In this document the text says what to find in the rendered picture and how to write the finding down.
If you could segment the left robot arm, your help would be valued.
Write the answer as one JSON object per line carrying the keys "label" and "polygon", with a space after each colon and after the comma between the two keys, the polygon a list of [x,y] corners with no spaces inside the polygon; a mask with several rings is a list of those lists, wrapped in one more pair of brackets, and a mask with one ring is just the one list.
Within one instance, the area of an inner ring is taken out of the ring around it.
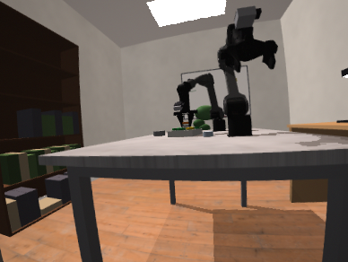
{"label": "left robot arm", "polygon": [[235,14],[235,23],[227,28],[226,44],[220,47],[217,53],[219,67],[223,70],[228,84],[228,95],[223,99],[223,111],[225,110],[224,114],[228,116],[228,137],[252,135],[252,123],[251,116],[246,115],[248,113],[248,100],[244,94],[239,93],[234,70],[225,65],[225,59],[221,60],[220,50],[234,45],[238,36],[243,39],[248,34],[253,35],[252,25],[254,20],[259,19],[261,13],[261,8],[256,9],[256,6],[238,8]]}

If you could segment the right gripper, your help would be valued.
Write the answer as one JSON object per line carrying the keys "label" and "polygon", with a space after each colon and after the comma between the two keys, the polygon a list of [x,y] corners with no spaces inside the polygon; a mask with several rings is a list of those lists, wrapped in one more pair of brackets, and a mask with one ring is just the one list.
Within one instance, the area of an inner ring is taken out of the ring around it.
{"label": "right gripper", "polygon": [[186,107],[182,109],[183,111],[181,110],[179,112],[173,112],[173,114],[174,114],[174,116],[177,116],[181,127],[183,127],[182,126],[182,122],[183,122],[183,118],[184,118],[183,115],[186,115],[186,114],[183,114],[183,113],[187,113],[188,125],[191,127],[194,114],[197,114],[197,110],[190,110],[189,103],[185,103],[185,104],[186,104]]}

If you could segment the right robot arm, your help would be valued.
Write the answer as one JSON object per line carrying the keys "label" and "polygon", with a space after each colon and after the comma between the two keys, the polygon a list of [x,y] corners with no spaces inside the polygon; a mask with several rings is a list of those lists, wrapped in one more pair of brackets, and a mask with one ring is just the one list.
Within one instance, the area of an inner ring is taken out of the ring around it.
{"label": "right robot arm", "polygon": [[[185,103],[189,103],[189,92],[191,91],[191,88],[194,88],[196,86],[196,83],[202,86],[205,86],[208,91],[209,99],[211,102],[211,110],[210,110],[210,118],[213,121],[213,131],[226,131],[226,125],[225,125],[225,119],[224,118],[224,112],[222,108],[218,106],[215,90],[214,90],[214,80],[213,76],[208,74],[203,74],[195,79],[187,79],[186,82],[183,82],[180,84],[177,88],[179,101],[174,104],[174,111],[176,110],[182,110],[186,107]],[[182,102],[183,103],[182,103]],[[217,119],[217,120],[216,120]]]}

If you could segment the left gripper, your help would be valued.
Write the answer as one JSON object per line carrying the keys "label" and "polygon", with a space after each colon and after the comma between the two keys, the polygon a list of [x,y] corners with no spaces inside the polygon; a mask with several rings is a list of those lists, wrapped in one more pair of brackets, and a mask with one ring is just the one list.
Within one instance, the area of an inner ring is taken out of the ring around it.
{"label": "left gripper", "polygon": [[[263,56],[263,63],[267,64],[270,69],[274,69],[275,57],[278,46],[274,40],[261,41],[254,39],[252,34],[246,35],[245,38],[238,36],[233,46],[220,50],[221,60],[225,59],[225,65],[233,68],[240,73],[240,61],[247,62],[257,57]],[[243,56],[241,56],[243,55]]]}

